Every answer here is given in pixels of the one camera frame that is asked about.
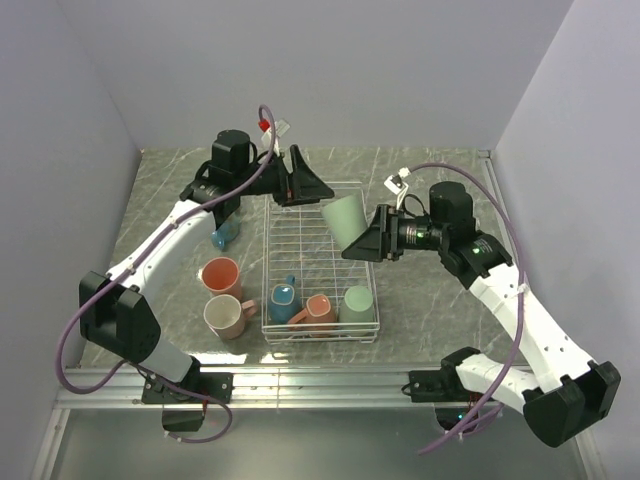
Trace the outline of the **light green cup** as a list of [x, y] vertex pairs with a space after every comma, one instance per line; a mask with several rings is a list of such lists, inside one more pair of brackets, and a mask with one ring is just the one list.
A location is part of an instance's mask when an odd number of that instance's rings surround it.
[[321, 214], [340, 251], [344, 251], [366, 229], [362, 199], [349, 195], [321, 208]]

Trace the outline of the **pale green tumbler cup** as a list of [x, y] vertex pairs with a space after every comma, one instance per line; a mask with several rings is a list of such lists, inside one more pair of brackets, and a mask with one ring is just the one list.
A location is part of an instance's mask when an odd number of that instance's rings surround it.
[[338, 321], [351, 328], [356, 324], [372, 323], [374, 319], [374, 297], [371, 290], [362, 285], [350, 287], [341, 301]]

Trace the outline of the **salmon mug white inside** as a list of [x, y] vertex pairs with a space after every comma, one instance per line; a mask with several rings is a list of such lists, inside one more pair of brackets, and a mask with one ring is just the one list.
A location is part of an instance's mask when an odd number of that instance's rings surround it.
[[324, 294], [309, 297], [303, 309], [287, 323], [291, 331], [302, 331], [316, 338], [328, 337], [336, 325], [336, 313], [329, 297]]

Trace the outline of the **blue patterned mug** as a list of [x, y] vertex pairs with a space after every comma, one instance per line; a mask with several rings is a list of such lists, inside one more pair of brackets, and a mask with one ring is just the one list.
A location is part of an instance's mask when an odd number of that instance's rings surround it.
[[296, 277], [288, 275], [282, 283], [278, 283], [271, 289], [268, 314], [272, 324], [285, 325], [302, 310], [301, 298], [295, 284]]

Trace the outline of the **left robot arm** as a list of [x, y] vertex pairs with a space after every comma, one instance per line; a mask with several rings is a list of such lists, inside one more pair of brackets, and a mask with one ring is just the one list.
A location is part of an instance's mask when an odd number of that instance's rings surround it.
[[163, 339], [150, 301], [181, 259], [248, 195], [267, 195], [282, 207], [293, 207], [331, 199], [334, 192], [306, 164], [297, 145], [287, 156], [274, 145], [259, 153], [247, 133], [220, 132], [210, 160], [200, 166], [156, 230], [107, 273], [90, 272], [81, 280], [82, 337], [166, 379], [165, 388], [177, 401], [196, 398], [202, 381], [199, 364]]

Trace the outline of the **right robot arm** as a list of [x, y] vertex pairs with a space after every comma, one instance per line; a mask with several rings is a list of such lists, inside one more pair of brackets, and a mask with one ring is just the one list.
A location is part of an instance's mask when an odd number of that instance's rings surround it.
[[429, 190], [429, 208], [420, 216], [404, 208], [408, 186], [390, 176], [386, 187], [395, 205], [377, 207], [369, 227], [342, 256], [381, 262], [407, 250], [434, 251], [441, 264], [498, 320], [530, 367], [522, 372], [475, 349], [462, 349], [443, 362], [440, 386], [462, 399], [471, 391], [488, 394], [520, 412], [534, 435], [558, 447], [604, 419], [621, 383], [619, 370], [599, 363], [557, 324], [526, 285], [524, 274], [502, 243], [476, 225], [473, 200], [458, 182]]

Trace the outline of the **blue mug orange inside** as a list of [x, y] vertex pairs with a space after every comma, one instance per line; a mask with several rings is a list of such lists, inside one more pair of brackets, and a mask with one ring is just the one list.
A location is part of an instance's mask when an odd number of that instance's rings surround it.
[[240, 218], [236, 213], [231, 214], [210, 235], [211, 243], [220, 251], [225, 251], [230, 243], [236, 239], [240, 232]]

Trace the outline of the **salmon tumbler cup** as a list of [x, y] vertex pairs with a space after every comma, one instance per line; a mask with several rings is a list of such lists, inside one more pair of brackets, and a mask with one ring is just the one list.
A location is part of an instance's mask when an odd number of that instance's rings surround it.
[[228, 294], [241, 300], [242, 283], [238, 264], [228, 257], [210, 260], [201, 271], [203, 285], [214, 295]]

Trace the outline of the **pink mug white inside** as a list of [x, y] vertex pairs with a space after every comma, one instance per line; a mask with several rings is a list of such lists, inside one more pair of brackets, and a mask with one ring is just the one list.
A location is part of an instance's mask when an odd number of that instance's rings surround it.
[[247, 321], [257, 313], [254, 300], [241, 302], [229, 294], [215, 296], [204, 306], [203, 319], [208, 328], [223, 340], [239, 337]]

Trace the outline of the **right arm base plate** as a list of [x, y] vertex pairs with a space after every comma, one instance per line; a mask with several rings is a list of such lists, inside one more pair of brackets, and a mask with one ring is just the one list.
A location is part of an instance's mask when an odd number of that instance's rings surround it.
[[401, 392], [412, 403], [472, 402], [481, 395], [466, 390], [457, 374], [450, 369], [412, 370]]

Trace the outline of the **aluminium mounting rail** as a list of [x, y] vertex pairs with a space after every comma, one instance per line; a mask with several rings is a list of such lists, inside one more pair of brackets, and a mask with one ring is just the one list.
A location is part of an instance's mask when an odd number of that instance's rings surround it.
[[[463, 407], [468, 403], [412, 403], [401, 392], [401, 388], [408, 383], [408, 373], [412, 370], [440, 369], [414, 365], [209, 365], [202, 367], [201, 373], [232, 373], [233, 390], [228, 405], [237, 409], [350, 409], [418, 405]], [[491, 362], [466, 367], [463, 370], [462, 385], [466, 390], [481, 395], [489, 388], [499, 371], [499, 365]], [[61, 390], [56, 398], [56, 404], [60, 408], [177, 408], [180, 405], [142, 404], [146, 380], [135, 368], [129, 366], [122, 367], [114, 375], [110, 375], [105, 369], [70, 369], [66, 378], [75, 387], [83, 389], [88, 389], [100, 380], [106, 383], [99, 390], [83, 395]]]

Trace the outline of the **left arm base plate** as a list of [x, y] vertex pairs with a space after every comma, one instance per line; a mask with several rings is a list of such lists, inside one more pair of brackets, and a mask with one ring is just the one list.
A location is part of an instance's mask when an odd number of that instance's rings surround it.
[[[205, 372], [201, 373], [195, 382], [183, 382], [179, 387], [228, 404], [232, 396], [233, 374]], [[145, 381], [141, 397], [141, 403], [145, 405], [196, 404], [198, 402], [201, 402], [201, 399], [179, 393], [153, 379]]]

